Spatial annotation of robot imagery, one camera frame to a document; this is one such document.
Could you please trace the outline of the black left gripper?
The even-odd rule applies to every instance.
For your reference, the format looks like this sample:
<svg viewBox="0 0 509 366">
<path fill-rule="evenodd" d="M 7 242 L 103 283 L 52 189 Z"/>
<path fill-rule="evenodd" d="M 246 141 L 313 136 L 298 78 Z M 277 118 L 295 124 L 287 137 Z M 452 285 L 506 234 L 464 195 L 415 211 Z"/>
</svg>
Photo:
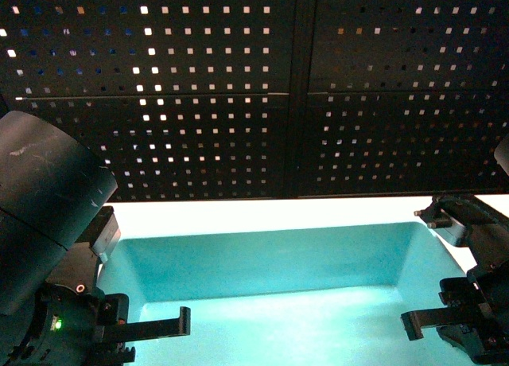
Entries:
<svg viewBox="0 0 509 366">
<path fill-rule="evenodd" d="M 44 284 L 13 315 L 1 317 L 2 365 L 125 365 L 135 348 L 120 343 L 95 343 L 103 327 L 104 341 L 148 341 L 191 333 L 191 309 L 179 317 L 127 322 L 125 294 L 98 297 L 77 294 L 65 286 Z"/>
</svg>

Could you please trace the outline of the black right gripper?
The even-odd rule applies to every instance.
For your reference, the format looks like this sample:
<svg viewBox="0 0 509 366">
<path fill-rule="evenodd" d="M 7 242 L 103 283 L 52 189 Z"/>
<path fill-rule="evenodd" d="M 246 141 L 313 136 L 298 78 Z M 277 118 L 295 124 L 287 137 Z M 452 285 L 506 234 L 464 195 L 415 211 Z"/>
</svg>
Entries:
<svg viewBox="0 0 509 366">
<path fill-rule="evenodd" d="M 474 267 L 465 277 L 444 278 L 439 296 L 445 308 L 413 310 L 401 315 L 410 341 L 422 330 L 458 348 L 474 364 L 508 363 L 508 262 L 487 271 Z"/>
</svg>

